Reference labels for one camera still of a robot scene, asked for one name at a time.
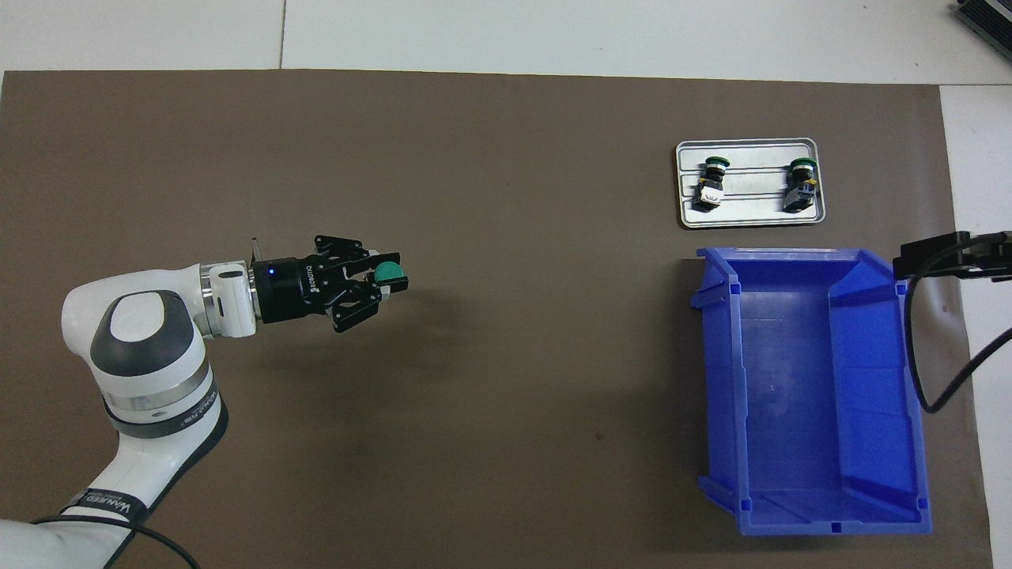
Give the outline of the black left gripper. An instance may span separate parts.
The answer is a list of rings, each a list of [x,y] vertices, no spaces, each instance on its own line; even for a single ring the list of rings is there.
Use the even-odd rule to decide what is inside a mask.
[[[336,299],[334,274],[343,277],[375,273],[389,280],[351,281]],[[258,316],[265,324],[325,314],[331,307],[334,331],[344,333],[380,313],[380,303],[407,291],[400,253],[382,254],[361,241],[336,236],[315,237],[315,254],[253,262]]]

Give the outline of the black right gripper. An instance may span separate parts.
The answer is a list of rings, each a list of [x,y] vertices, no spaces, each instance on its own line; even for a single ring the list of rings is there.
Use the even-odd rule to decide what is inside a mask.
[[[893,278],[910,280],[931,257],[951,247],[955,250],[950,255],[941,257],[926,275],[935,277],[964,273],[971,269],[971,255],[977,255],[979,278],[987,278],[993,282],[1011,281],[1011,244],[1009,241],[999,243],[997,232],[947,233],[904,243],[900,247],[899,256],[893,259]]]

